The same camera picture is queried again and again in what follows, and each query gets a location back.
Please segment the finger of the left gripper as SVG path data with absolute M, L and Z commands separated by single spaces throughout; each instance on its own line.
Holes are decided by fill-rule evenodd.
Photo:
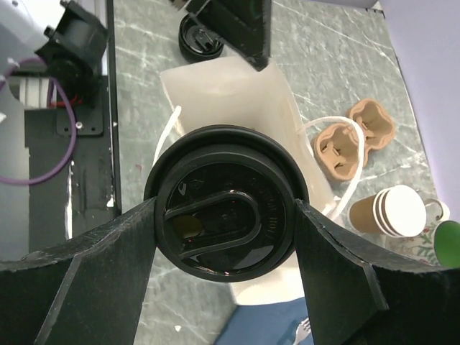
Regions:
M 270 0 L 189 1 L 186 11 L 211 30 L 255 70 L 270 60 L 272 2 Z

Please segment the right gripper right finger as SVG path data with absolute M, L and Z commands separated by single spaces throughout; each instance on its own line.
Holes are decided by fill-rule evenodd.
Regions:
M 390 252 L 296 203 L 295 248 L 315 344 L 457 344 L 459 270 Z

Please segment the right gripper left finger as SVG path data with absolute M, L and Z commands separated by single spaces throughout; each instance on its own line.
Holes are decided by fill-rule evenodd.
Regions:
M 1 263 L 3 344 L 132 344 L 155 255 L 155 200 Z

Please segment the light blue paper bag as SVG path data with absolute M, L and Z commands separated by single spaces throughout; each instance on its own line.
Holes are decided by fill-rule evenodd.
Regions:
M 275 63 L 257 72 L 239 57 L 220 57 L 165 70 L 160 80 L 173 113 L 155 149 L 154 171 L 161 163 L 171 161 L 162 148 L 172 131 L 181 137 L 176 144 L 182 144 L 185 135 L 207 125 L 244 127 L 283 146 L 303 174 L 307 201 L 332 221 L 343 223 L 340 214 L 362 173 L 353 173 L 351 185 L 341 198 L 334 196 L 305 131 L 321 122 L 331 122 L 345 124 L 356 134 L 357 126 L 351 121 L 342 116 L 303 121 L 289 84 Z

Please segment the stack of brown paper cups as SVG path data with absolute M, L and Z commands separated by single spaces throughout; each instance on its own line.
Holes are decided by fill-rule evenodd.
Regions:
M 357 231 L 393 238 L 419 235 L 426 218 L 423 199 L 406 185 L 385 188 L 355 202 L 349 209 L 350 223 Z

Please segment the black plastic cup lid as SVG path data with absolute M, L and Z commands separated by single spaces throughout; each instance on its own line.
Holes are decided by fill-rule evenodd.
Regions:
M 234 125 L 193 130 L 151 169 L 155 238 L 176 267 L 214 282 L 273 271 L 294 252 L 295 202 L 309 198 L 292 155 L 265 134 Z

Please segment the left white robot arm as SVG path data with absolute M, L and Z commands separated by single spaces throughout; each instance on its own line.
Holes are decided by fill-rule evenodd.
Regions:
M 271 1 L 171 1 L 192 22 L 214 33 L 255 70 L 268 65 L 271 42 Z M 98 66 L 109 42 L 100 19 L 77 1 L 2 1 L 1 25 L 46 74 L 58 80 L 68 97 L 92 100 Z

